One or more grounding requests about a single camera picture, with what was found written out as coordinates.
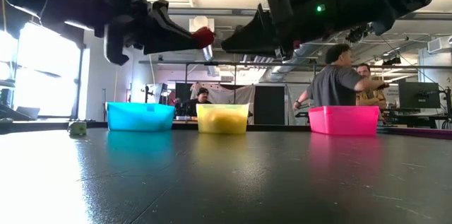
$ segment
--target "yellow bin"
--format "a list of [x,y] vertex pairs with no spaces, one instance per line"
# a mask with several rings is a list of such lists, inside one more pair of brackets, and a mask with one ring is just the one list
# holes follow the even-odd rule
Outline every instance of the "yellow bin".
[[245,134],[249,104],[196,105],[200,133]]

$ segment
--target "magenta plastic bin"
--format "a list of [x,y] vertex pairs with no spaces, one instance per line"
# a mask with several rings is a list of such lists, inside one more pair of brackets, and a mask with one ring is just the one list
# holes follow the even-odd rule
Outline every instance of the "magenta plastic bin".
[[332,106],[316,107],[309,110],[311,130],[328,135],[376,134],[379,120],[379,107]]

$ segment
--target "table surface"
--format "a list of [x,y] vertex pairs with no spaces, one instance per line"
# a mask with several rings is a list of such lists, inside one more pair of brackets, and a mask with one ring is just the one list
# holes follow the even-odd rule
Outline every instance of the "table surface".
[[0,137],[0,223],[450,223],[452,141],[65,131]]

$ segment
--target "monitor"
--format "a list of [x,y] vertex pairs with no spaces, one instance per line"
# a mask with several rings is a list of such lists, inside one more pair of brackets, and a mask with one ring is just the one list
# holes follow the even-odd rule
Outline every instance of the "monitor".
[[400,82],[400,108],[441,108],[438,83]]

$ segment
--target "man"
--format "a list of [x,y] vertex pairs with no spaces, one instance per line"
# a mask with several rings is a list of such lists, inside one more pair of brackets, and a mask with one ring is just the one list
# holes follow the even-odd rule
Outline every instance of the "man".
[[[368,64],[360,64],[357,72],[361,76],[371,78],[370,66]],[[356,105],[378,105],[381,109],[385,109],[386,98],[382,90],[366,90],[356,94]]]
[[196,99],[188,100],[184,103],[186,115],[190,117],[197,117],[196,104],[212,104],[207,99],[209,98],[209,91],[206,88],[201,88],[198,91]]
[[359,75],[352,67],[352,52],[347,44],[332,46],[325,55],[330,64],[314,77],[311,85],[295,101],[294,109],[299,109],[308,99],[314,100],[314,106],[354,106],[356,93],[365,90],[385,88],[383,81],[370,81]]

